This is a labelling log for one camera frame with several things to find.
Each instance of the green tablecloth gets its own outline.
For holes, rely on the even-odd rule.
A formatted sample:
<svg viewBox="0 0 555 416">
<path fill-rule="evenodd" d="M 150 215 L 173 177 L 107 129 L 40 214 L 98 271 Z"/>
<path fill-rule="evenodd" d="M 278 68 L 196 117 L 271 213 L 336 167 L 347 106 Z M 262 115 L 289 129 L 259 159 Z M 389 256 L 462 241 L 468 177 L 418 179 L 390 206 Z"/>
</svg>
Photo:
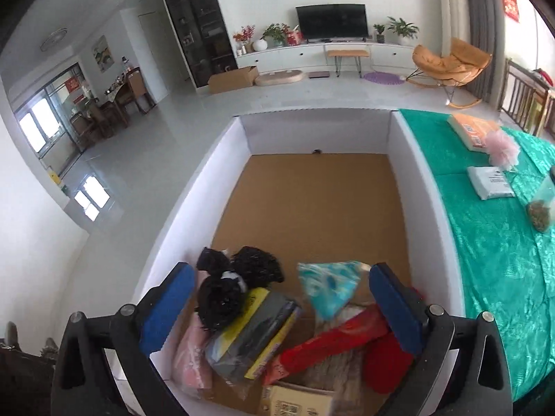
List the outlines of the green tablecloth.
<svg viewBox="0 0 555 416">
<path fill-rule="evenodd" d="M 516 198 L 481 201 L 466 169 L 488 166 L 488 156 L 467 150 L 447 123 L 448 114 L 400 111 L 424 152 L 451 223 L 466 315 L 475 318 L 485 310 L 495 315 L 517 400 L 555 365 L 555 229 L 538 233 L 525 209 L 555 164 L 555 147 L 504 128 L 522 149 L 516 172 L 506 172 Z"/>
</svg>

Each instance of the orange rocking chair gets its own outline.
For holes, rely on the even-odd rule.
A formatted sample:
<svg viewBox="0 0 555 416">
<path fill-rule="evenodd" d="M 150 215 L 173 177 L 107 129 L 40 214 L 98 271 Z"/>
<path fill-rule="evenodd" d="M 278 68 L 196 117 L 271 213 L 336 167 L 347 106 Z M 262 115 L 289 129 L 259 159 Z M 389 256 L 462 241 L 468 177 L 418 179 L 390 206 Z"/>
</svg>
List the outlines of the orange rocking chair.
<svg viewBox="0 0 555 416">
<path fill-rule="evenodd" d="M 447 94 L 447 105 L 451 108 L 466 109 L 482 101 L 477 98 L 469 105 L 453 103 L 457 87 L 464 86 L 474 80 L 491 62 L 492 55 L 476 48 L 463 40 L 451 39 L 451 54 L 441 58 L 423 45 L 419 45 L 412 53 L 412 60 L 418 69 L 407 76 L 409 83 L 421 87 L 443 87 Z M 429 77 L 436 80 L 436 84 L 420 83 L 415 77 Z"/>
</svg>

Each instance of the television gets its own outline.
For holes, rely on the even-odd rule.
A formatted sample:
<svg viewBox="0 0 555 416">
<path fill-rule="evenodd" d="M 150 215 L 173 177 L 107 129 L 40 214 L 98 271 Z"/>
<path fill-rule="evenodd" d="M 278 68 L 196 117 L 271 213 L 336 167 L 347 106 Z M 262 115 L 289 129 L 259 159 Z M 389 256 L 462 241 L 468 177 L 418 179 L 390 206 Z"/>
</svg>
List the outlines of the television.
<svg viewBox="0 0 555 416">
<path fill-rule="evenodd" d="M 364 4 L 298 6 L 296 9 L 305 39 L 368 37 Z"/>
</svg>

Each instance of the flower pot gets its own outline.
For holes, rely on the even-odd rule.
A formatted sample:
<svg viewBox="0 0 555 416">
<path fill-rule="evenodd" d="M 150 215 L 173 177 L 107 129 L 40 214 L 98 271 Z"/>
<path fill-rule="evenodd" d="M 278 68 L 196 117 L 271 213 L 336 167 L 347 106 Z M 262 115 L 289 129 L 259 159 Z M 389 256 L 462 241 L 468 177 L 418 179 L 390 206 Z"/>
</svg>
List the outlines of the flower pot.
<svg viewBox="0 0 555 416">
<path fill-rule="evenodd" d="M 409 47 L 412 45 L 412 39 L 410 37 L 399 36 L 399 45 Z"/>
<path fill-rule="evenodd" d="M 253 48 L 254 51 L 264 51 L 268 48 L 268 42 L 266 42 L 264 39 L 259 39 L 253 42 Z"/>
</svg>

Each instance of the green plant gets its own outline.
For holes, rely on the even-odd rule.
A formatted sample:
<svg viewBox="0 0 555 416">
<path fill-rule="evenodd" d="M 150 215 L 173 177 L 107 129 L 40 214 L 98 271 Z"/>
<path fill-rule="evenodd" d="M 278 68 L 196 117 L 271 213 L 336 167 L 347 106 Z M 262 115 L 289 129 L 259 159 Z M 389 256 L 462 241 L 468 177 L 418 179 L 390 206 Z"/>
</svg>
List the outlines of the green plant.
<svg viewBox="0 0 555 416">
<path fill-rule="evenodd" d="M 418 37 L 417 33 L 420 32 L 420 28 L 414 23 L 407 23 L 401 17 L 399 17 L 399 20 L 393 17 L 388 17 L 388 19 L 390 20 L 388 30 L 393 31 L 401 37 L 410 37 L 411 39 Z"/>
<path fill-rule="evenodd" d="M 376 29 L 376 31 L 378 32 L 378 34 L 383 34 L 385 31 L 385 25 L 380 25 L 378 23 L 376 23 L 374 25 L 374 28 Z"/>
<path fill-rule="evenodd" d="M 274 41 L 277 42 L 285 42 L 285 33 L 288 31 L 289 27 L 282 23 L 281 25 L 278 23 L 272 23 L 270 26 L 266 28 L 262 37 L 271 37 Z"/>
</svg>

